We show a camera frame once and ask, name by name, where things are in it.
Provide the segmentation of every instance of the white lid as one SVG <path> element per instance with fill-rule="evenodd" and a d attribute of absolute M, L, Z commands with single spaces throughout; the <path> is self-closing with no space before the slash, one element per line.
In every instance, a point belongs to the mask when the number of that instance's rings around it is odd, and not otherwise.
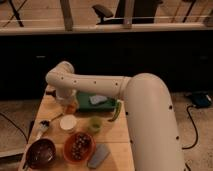
<path fill-rule="evenodd" d="M 61 118 L 60 127 L 63 130 L 71 130 L 75 127 L 77 120 L 73 115 L 65 115 Z"/>

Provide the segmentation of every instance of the brown bowl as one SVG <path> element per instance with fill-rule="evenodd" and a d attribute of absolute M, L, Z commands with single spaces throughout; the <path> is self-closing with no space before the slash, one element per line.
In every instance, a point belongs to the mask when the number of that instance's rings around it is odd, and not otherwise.
<path fill-rule="evenodd" d="M 27 150 L 25 165 L 32 169 L 41 169 L 47 166 L 56 156 L 54 143 L 49 139 L 35 141 Z"/>
<path fill-rule="evenodd" d="M 95 151 L 93 137 L 85 132 L 73 133 L 65 142 L 64 159 L 70 164 L 81 164 L 87 161 Z"/>

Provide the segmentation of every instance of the wooden bowl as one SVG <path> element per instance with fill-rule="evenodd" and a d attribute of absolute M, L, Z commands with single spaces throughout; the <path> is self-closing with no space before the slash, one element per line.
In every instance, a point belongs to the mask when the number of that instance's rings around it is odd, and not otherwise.
<path fill-rule="evenodd" d="M 94 151 L 95 141 L 93 137 L 85 132 L 76 132 L 66 140 L 63 156 L 70 164 L 82 164 L 92 156 Z"/>

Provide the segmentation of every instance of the white cup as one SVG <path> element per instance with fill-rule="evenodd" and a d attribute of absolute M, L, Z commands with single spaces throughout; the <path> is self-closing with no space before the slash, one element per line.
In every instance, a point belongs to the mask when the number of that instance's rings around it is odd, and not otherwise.
<path fill-rule="evenodd" d="M 77 124 L 77 119 L 73 115 L 64 115 L 60 121 L 60 127 L 62 130 L 71 133 L 74 131 Z"/>

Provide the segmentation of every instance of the spoon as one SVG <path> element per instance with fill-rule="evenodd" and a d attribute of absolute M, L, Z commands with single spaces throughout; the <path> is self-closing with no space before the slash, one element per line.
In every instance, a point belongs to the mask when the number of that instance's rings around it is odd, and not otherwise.
<path fill-rule="evenodd" d="M 50 127 L 50 122 L 61 117 L 62 115 L 63 115 L 63 113 L 55 116 L 54 118 L 52 118 L 50 120 L 43 120 L 43 121 L 39 122 L 39 128 L 38 128 L 38 134 L 36 136 L 36 140 L 39 140 L 42 137 L 42 135 L 48 130 L 48 128 Z"/>

